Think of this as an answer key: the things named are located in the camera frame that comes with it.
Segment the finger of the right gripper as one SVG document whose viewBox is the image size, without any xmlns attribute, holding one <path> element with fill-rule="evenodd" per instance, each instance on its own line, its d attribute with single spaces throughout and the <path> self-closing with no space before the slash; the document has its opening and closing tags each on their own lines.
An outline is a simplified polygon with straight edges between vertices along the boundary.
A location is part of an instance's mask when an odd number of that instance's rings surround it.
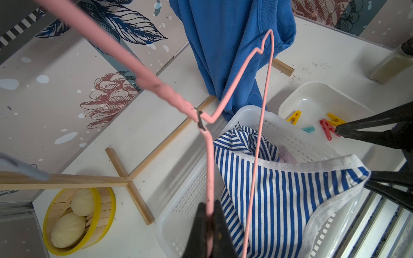
<svg viewBox="0 0 413 258">
<path fill-rule="evenodd" d="M 393 149 L 413 149 L 413 104 L 395 107 L 380 114 L 336 127 L 344 138 L 364 141 Z"/>
<path fill-rule="evenodd" d="M 413 212 L 413 193 L 399 190 L 394 186 L 412 189 L 413 172 L 371 171 L 371 176 L 364 185 L 366 189 L 380 194 L 409 212 Z"/>
</svg>

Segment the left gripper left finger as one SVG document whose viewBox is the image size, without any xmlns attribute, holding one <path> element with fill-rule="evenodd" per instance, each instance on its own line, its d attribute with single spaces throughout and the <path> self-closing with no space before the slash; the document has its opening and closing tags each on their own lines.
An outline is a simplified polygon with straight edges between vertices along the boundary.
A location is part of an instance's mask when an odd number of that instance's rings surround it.
<svg viewBox="0 0 413 258">
<path fill-rule="evenodd" d="M 204 203 L 200 203 L 197 207 L 187 246 L 182 257 L 207 257 L 207 216 Z"/>
</svg>

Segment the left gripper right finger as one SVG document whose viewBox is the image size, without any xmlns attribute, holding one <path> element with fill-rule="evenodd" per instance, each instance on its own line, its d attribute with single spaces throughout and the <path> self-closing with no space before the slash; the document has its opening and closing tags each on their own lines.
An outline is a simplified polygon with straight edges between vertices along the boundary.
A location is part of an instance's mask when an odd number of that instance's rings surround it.
<svg viewBox="0 0 413 258">
<path fill-rule="evenodd" d="M 237 258 L 220 201 L 214 203 L 212 258 Z"/>
</svg>

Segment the red clothespin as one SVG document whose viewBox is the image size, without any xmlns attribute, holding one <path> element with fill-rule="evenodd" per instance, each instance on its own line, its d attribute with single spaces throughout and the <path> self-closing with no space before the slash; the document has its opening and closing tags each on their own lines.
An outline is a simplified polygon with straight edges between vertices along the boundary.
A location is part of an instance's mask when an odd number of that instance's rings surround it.
<svg viewBox="0 0 413 258">
<path fill-rule="evenodd" d="M 319 123 L 328 141 L 332 141 L 332 135 L 338 136 L 335 132 L 335 128 L 326 119 L 320 120 Z"/>
</svg>

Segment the striped tank top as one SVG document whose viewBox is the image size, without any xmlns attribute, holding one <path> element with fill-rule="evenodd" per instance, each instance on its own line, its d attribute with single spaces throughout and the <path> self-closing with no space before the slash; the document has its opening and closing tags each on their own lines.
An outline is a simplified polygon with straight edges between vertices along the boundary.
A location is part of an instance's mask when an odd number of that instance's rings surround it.
<svg viewBox="0 0 413 258">
<path fill-rule="evenodd" d="M 214 154 L 234 250 L 248 258 L 307 258 L 322 225 L 371 177 L 356 155 L 287 163 L 246 126 L 217 138 Z"/>
</svg>

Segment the pink tank top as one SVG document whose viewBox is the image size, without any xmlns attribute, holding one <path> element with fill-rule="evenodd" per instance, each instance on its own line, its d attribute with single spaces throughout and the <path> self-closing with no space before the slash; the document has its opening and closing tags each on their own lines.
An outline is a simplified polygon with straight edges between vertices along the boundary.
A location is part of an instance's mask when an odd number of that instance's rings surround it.
<svg viewBox="0 0 413 258">
<path fill-rule="evenodd" d="M 298 163 L 298 161 L 285 146 L 279 147 L 279 158 L 280 161 L 284 163 Z"/>
</svg>

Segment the blue tank top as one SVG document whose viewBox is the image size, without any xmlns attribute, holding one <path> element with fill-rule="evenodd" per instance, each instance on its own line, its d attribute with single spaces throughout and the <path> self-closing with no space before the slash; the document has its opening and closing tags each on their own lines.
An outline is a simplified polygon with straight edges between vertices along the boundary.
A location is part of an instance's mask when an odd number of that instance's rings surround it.
<svg viewBox="0 0 413 258">
<path fill-rule="evenodd" d="M 256 82 L 259 69 L 290 47 L 296 36 L 291 1 L 170 1 L 182 21 L 199 71 L 210 95 L 221 100 L 247 56 L 260 47 L 268 30 L 263 54 L 255 54 L 222 112 L 231 120 L 246 105 L 262 106 Z"/>
</svg>

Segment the pink wire hanger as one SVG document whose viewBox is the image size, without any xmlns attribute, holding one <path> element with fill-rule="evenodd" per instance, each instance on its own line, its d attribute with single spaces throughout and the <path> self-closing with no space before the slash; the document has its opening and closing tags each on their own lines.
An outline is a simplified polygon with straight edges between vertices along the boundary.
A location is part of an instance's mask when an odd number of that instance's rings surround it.
<svg viewBox="0 0 413 258">
<path fill-rule="evenodd" d="M 236 78 L 227 91 L 227 94 L 222 98 L 219 106 L 213 113 L 209 115 L 194 108 L 194 106 L 186 101 L 179 93 L 175 92 L 172 87 L 160 81 L 152 74 L 136 57 L 125 50 L 117 41 L 115 41 L 107 32 L 100 28 L 87 14 L 80 10 L 71 1 L 38 1 L 38 4 L 45 7 L 49 12 L 55 15 L 60 20 L 66 22 L 71 27 L 91 40 L 99 48 L 109 53 L 120 63 L 132 70 L 138 77 L 137 83 L 145 90 L 149 90 L 156 94 L 159 98 L 166 101 L 172 107 L 178 109 L 181 113 L 195 122 L 199 127 L 200 133 L 203 135 L 206 143 L 207 154 L 207 181 L 206 181 L 206 218 L 207 218 L 207 258 L 211 258 L 213 249 L 213 213 L 215 203 L 215 159 L 213 138 L 209 130 L 203 125 L 204 123 L 213 124 L 223 112 L 225 106 L 233 95 L 240 79 L 242 78 L 248 64 L 255 54 L 264 54 L 266 40 L 271 39 L 271 44 L 275 44 L 274 32 L 269 29 L 262 39 L 260 47 L 256 47 L 247 56 L 241 66 Z"/>
</svg>

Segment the white wire hanger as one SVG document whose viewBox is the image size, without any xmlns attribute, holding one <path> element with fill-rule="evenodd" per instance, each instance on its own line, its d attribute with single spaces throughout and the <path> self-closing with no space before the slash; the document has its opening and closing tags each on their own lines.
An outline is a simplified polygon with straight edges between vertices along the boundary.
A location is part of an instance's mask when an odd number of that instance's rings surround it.
<svg viewBox="0 0 413 258">
<path fill-rule="evenodd" d="M 48 181 L 50 179 L 50 175 L 48 173 L 40 171 L 37 168 L 32 167 L 25 162 L 19 161 L 5 153 L 1 153 L 1 172 L 21 173 L 25 176 L 40 181 Z"/>
</svg>

